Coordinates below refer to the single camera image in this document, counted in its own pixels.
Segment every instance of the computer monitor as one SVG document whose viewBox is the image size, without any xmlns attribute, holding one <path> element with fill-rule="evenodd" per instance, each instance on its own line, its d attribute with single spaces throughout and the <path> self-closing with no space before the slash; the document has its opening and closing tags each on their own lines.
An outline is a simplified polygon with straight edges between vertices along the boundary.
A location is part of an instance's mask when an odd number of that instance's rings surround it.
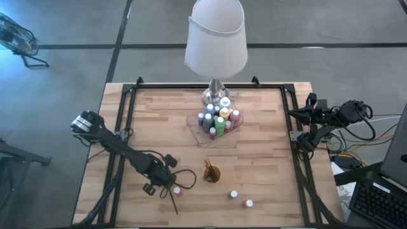
<svg viewBox="0 0 407 229">
<path fill-rule="evenodd" d="M 385 177 L 407 188 L 407 104 L 380 170 Z"/>
</svg>

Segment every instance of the lamp base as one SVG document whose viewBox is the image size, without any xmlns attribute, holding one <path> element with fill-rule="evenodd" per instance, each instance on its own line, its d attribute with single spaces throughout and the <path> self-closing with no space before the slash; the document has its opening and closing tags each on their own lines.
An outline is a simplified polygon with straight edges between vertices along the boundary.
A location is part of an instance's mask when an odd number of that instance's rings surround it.
<svg viewBox="0 0 407 229">
<path fill-rule="evenodd" d="M 223 90 L 218 90 L 214 94 L 207 88 L 202 94 L 202 101 L 205 105 L 213 104 L 214 106 L 218 106 L 223 97 L 226 97 Z"/>
</svg>

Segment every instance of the green bottle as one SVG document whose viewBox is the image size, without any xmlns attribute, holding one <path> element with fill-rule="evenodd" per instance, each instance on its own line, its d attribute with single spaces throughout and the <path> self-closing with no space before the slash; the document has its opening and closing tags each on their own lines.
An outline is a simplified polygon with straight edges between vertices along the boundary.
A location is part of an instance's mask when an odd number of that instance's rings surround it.
<svg viewBox="0 0 407 229">
<path fill-rule="evenodd" d="M 224 133 L 224 126 L 226 125 L 226 122 L 224 118 L 219 117 L 215 120 L 215 129 L 216 129 L 216 136 L 217 137 L 222 137 Z"/>
</svg>

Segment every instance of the fan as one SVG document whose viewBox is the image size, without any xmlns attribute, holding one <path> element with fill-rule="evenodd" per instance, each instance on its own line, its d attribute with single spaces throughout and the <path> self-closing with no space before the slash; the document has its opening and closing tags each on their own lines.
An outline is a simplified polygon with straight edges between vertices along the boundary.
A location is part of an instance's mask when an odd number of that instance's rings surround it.
<svg viewBox="0 0 407 229">
<path fill-rule="evenodd" d="M 26 67 L 50 66 L 44 60 L 33 57 L 38 53 L 38 44 L 32 32 L 24 29 L 3 13 L 0 13 L 0 44 L 11 50 L 15 55 L 21 56 Z M 43 64 L 30 65 L 27 58 L 37 60 Z"/>
</svg>

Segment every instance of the clear plastic tray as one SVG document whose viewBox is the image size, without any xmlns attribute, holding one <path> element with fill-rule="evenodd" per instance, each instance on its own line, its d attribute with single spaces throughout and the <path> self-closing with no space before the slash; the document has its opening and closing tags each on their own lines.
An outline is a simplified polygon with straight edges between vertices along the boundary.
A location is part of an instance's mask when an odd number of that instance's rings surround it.
<svg viewBox="0 0 407 229">
<path fill-rule="evenodd" d="M 215 137 L 214 139 L 211 139 L 209 137 L 209 134 L 205 133 L 204 128 L 198 124 L 198 113 L 197 114 L 191 114 L 188 117 L 186 117 L 186 123 L 190 127 L 190 130 L 192 132 L 192 135 L 194 138 L 197 140 L 199 144 L 207 144 L 213 141 L 216 141 L 218 139 L 222 139 L 225 136 L 230 135 L 233 133 L 236 129 L 239 128 L 243 124 L 243 115 L 242 112 L 240 112 L 240 119 L 239 122 L 236 124 L 236 127 L 231 129 L 229 132 L 225 132 L 221 137 Z"/>
</svg>

